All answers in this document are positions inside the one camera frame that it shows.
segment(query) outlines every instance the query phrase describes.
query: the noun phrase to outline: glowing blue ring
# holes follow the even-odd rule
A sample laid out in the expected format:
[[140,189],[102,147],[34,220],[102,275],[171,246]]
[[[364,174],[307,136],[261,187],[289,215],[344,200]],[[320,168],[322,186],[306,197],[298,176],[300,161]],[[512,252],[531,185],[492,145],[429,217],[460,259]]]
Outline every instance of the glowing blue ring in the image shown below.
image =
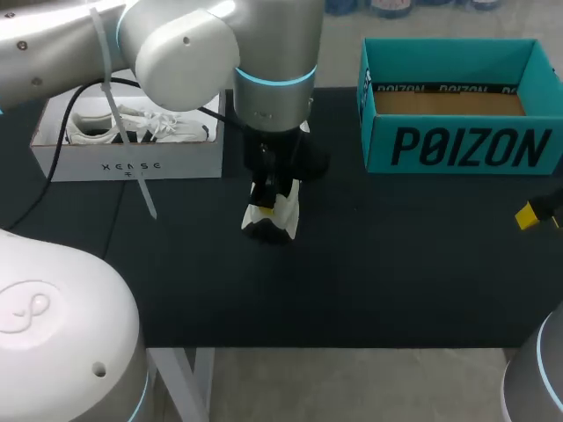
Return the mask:
[[536,345],[536,355],[537,355],[537,366],[539,367],[539,373],[542,375],[542,380],[544,381],[545,389],[552,397],[553,402],[557,405],[560,412],[563,412],[563,403],[557,397],[557,393],[553,389],[552,385],[549,383],[547,379],[547,374],[545,373],[544,362],[542,361],[542,353],[541,353],[541,343],[542,343],[542,333],[544,332],[545,323],[552,314],[550,314],[542,324],[541,328],[539,329],[539,334],[537,335],[537,345]]
[[147,395],[148,387],[149,387],[149,373],[147,372],[147,379],[144,382],[144,390],[143,390],[143,394],[141,395],[141,400],[139,400],[139,403],[137,404],[137,407],[135,408],[135,411],[131,415],[131,418],[129,418],[128,422],[133,422],[137,416],[137,413],[139,412],[139,410],[141,410],[141,405],[144,402],[144,397]]
[[313,70],[309,72],[307,75],[301,76],[297,79],[291,79],[290,81],[267,81],[266,79],[260,79],[255,76],[248,75],[243,70],[237,68],[237,72],[240,76],[248,79],[251,82],[254,82],[255,84],[267,85],[267,86],[290,86],[290,85],[300,84],[301,82],[306,81],[311,76],[313,76],[315,74],[315,70],[317,70],[317,66],[315,66]]
[[117,44],[117,48],[121,51],[121,46],[120,46],[120,29],[121,29],[121,22],[123,21],[123,17],[125,16],[125,13],[127,12],[127,6],[125,8],[125,10],[123,11],[123,13],[120,16],[120,20],[117,21],[117,27],[115,28],[115,43]]

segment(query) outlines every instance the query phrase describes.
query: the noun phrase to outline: white robot body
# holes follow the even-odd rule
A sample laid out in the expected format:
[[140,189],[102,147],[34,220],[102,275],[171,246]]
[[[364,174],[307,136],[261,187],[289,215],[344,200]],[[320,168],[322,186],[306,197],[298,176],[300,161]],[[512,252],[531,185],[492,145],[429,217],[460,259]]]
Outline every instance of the white robot body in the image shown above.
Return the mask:
[[146,352],[121,276],[1,230],[0,262],[0,421],[143,421]]

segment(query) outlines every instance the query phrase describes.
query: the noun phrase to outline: white cable tie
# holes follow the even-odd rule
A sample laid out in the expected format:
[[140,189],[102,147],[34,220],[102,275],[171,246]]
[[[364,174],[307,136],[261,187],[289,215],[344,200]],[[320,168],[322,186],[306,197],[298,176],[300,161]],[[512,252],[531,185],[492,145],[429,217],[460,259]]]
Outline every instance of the white cable tie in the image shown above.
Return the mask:
[[111,55],[109,54],[109,46],[107,45],[107,37],[106,31],[104,30],[104,24],[102,22],[101,17],[98,14],[98,11],[95,8],[90,9],[90,15],[92,18],[92,22],[94,23],[94,27],[96,28],[96,33],[98,33],[98,41],[99,45],[102,49],[102,59],[104,61],[104,83],[102,84],[102,91],[106,94],[107,102],[109,103],[109,108],[112,110],[112,115],[115,118],[115,124],[120,131],[121,139],[123,141],[123,147],[125,148],[126,156],[128,156],[128,160],[133,164],[133,175],[137,179],[137,183],[141,188],[141,193],[143,194],[144,201],[147,204],[147,208],[149,209],[150,215],[155,220],[157,219],[157,209],[155,208],[155,204],[150,197],[149,188],[147,187],[147,183],[139,170],[139,166],[135,161],[135,155],[133,152],[133,148],[131,147],[131,142],[127,135],[127,131],[123,126],[123,120],[121,120],[121,115],[119,110],[117,109],[117,105],[115,104],[115,100],[113,99],[112,94],[112,86],[110,85],[110,79],[112,77],[112,60]]

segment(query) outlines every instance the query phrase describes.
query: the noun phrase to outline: black table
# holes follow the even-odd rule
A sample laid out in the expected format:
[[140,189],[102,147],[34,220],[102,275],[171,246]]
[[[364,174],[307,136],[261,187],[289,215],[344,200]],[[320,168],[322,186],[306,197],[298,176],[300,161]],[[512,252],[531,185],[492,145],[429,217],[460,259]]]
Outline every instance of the black table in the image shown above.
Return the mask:
[[[11,114],[14,140],[38,110]],[[289,246],[241,234],[250,185],[229,129],[223,178],[149,182],[156,222],[134,182],[64,183],[18,233],[105,258],[135,295],[147,346],[519,346],[563,298],[563,234],[521,232],[513,215],[560,180],[369,175],[356,115],[355,89],[315,91],[311,131],[333,160],[303,187]],[[3,198],[34,188],[21,171],[3,171]]]

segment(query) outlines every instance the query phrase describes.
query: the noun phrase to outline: table leg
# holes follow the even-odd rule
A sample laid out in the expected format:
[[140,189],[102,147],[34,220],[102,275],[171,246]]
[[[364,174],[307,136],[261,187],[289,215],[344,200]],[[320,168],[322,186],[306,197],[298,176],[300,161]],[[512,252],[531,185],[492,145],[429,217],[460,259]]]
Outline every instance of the table leg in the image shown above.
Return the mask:
[[[208,407],[202,399],[200,386],[190,368],[184,349],[154,348],[149,349],[149,354],[162,376],[182,422],[209,422]],[[208,385],[208,390],[205,397],[208,401],[211,381],[209,380],[206,385]]]

